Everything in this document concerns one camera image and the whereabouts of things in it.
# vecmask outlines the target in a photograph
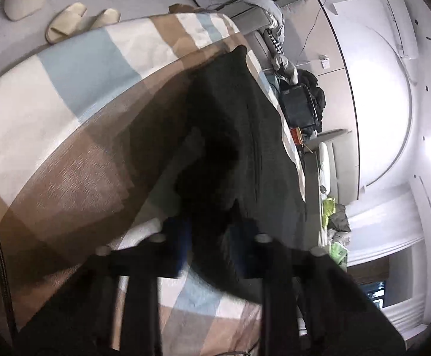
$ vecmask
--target bed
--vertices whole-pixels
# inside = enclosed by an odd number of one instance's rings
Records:
[[[0,78],[0,239],[19,328],[95,248],[135,245],[177,214],[172,184],[200,153],[184,126],[190,72],[238,45],[245,38],[225,15],[175,12],[81,34]],[[304,197],[280,106],[252,51],[246,62],[280,115]],[[122,279],[120,307],[124,295]],[[260,307],[186,266],[160,280],[160,322],[166,354],[246,351]],[[1,293],[0,332],[8,336]]]

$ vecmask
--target clothing pile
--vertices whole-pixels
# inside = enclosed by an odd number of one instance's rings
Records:
[[[351,240],[351,228],[346,216],[346,207],[343,204],[336,204],[332,198],[323,201],[323,209],[326,209],[325,204],[331,206],[327,220],[329,255],[338,265],[346,266],[347,246]]]
[[[321,87],[318,87],[318,80],[315,75],[313,75],[309,71],[298,69],[298,84],[305,85],[310,94],[311,99],[314,104],[314,109],[316,111],[316,115],[318,117],[318,123],[316,127],[317,132],[322,131],[322,120],[323,120],[323,110],[326,107],[326,98],[324,96],[324,91]],[[303,130],[306,131],[307,134],[311,134],[314,129],[311,130]]]

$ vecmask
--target orange object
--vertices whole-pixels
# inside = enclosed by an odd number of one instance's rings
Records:
[[[291,137],[293,138],[293,141],[295,142],[295,145],[304,146],[303,134],[299,127],[290,128],[290,133]]]

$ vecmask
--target window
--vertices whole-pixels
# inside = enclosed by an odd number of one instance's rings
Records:
[[[372,282],[371,284],[360,285],[362,291],[367,294],[367,297],[381,309],[384,305],[384,294],[386,288],[386,282]]]

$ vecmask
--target slipper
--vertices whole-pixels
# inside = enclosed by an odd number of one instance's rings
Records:
[[[69,5],[49,24],[45,34],[46,40],[50,44],[56,44],[68,39],[77,29],[86,11],[87,7],[82,3]]]
[[[119,11],[113,8],[105,9],[97,16],[97,19],[90,27],[90,30],[119,23],[120,19],[121,13]]]

